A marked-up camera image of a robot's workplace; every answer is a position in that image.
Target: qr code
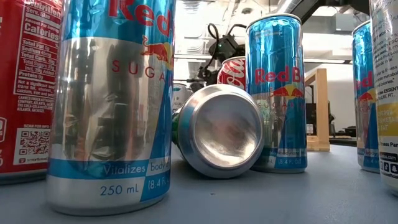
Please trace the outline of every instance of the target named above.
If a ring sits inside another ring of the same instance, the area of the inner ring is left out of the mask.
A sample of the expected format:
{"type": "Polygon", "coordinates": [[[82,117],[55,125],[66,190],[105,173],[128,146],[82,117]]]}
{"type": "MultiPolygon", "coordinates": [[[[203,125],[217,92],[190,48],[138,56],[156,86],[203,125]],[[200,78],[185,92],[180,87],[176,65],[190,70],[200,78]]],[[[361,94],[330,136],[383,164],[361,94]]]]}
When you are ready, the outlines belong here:
{"type": "Polygon", "coordinates": [[[50,129],[19,128],[17,130],[14,165],[47,162],[50,129]]]}

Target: energy drink can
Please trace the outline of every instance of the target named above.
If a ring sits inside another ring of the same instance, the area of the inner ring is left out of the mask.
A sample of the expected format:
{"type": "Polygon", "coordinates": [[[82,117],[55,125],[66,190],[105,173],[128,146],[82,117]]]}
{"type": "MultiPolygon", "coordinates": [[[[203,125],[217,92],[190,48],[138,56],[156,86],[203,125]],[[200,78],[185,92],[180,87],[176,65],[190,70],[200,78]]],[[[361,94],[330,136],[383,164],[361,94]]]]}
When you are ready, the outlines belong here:
{"type": "Polygon", "coordinates": [[[72,215],[152,205],[170,187],[175,0],[65,10],[47,201],[72,215]]]}
{"type": "Polygon", "coordinates": [[[270,14],[246,30],[248,93],[262,110],[266,145],[254,170],[303,172],[307,167],[301,21],[270,14]]]}
{"type": "Polygon", "coordinates": [[[398,196],[398,1],[370,0],[382,181],[398,196]]]}
{"type": "Polygon", "coordinates": [[[62,1],[0,1],[0,184],[45,178],[62,1]]]}
{"type": "Polygon", "coordinates": [[[245,56],[225,60],[218,72],[217,84],[229,84],[246,90],[245,56]]]}
{"type": "Polygon", "coordinates": [[[194,169],[227,179],[257,161],[264,145],[261,124],[261,112],[244,90],[210,85],[174,113],[172,139],[194,169]]]}
{"type": "Polygon", "coordinates": [[[174,83],[173,86],[173,113],[184,105],[188,98],[192,95],[186,85],[174,83]]]}
{"type": "Polygon", "coordinates": [[[353,31],[353,69],[358,164],[363,170],[378,173],[379,141],[370,21],[362,23],[353,31]]]}

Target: tabletop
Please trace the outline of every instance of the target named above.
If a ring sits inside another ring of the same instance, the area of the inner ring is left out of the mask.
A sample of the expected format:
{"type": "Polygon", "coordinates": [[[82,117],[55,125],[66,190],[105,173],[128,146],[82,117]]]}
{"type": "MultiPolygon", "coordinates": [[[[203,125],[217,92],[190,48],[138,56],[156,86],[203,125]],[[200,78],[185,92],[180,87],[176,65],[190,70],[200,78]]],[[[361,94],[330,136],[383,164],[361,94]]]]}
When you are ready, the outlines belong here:
{"type": "Polygon", "coordinates": [[[45,182],[37,181],[0,186],[0,223],[398,222],[398,198],[382,185],[379,174],[359,168],[355,147],[332,145],[330,152],[309,152],[302,174],[250,170],[229,180],[206,178],[173,155],[170,191],[149,208],[108,217],[62,215],[46,206],[45,182]]]}

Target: wooden frame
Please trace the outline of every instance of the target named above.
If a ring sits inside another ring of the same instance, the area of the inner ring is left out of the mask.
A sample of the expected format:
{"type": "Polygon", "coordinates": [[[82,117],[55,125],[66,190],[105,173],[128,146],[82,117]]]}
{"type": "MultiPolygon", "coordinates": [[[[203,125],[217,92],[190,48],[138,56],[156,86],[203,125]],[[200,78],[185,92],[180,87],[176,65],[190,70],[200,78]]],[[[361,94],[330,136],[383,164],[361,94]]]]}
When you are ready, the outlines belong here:
{"type": "Polygon", "coordinates": [[[305,77],[305,86],[313,82],[317,88],[317,135],[307,136],[308,151],[330,151],[328,77],[325,68],[318,68],[305,77]]]}

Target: white wall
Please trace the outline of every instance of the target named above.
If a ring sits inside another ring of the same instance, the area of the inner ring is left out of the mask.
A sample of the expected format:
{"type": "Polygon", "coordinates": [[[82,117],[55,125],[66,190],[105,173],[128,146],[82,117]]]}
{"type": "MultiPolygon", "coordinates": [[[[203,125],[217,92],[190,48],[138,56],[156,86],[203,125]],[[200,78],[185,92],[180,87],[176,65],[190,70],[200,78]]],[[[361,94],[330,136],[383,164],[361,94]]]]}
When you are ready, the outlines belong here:
{"type": "MultiPolygon", "coordinates": [[[[336,131],[343,130],[348,126],[355,126],[354,110],[354,77],[352,65],[321,64],[307,72],[311,74],[314,69],[326,68],[328,75],[328,98],[330,101],[331,114],[335,116],[333,121],[336,131]]],[[[317,102],[317,88],[314,84],[315,102],[317,102]]],[[[311,102],[309,88],[306,88],[306,101],[311,102]]]]}

